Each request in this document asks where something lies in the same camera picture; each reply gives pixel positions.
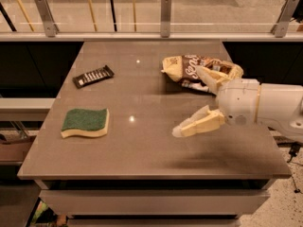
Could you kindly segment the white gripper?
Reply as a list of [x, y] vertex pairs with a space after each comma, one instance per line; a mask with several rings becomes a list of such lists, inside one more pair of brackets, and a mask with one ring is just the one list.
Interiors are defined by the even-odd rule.
[[237, 126], [255, 122], [260, 92], [256, 79], [231, 80], [232, 68], [229, 66], [224, 66], [223, 71], [198, 66], [196, 72], [209, 91], [217, 95], [219, 109], [210, 110], [208, 105], [204, 106], [172, 130], [174, 137], [189, 137], [217, 130], [225, 119], [229, 125]]

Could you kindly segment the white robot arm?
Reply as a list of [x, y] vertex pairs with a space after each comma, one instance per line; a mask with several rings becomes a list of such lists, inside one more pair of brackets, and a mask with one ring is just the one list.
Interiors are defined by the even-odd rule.
[[218, 108], [204, 106], [172, 130], [175, 137], [214, 131], [224, 124], [259, 124], [303, 142], [303, 86], [260, 83], [255, 79], [229, 79], [205, 67], [197, 74], [216, 95]]

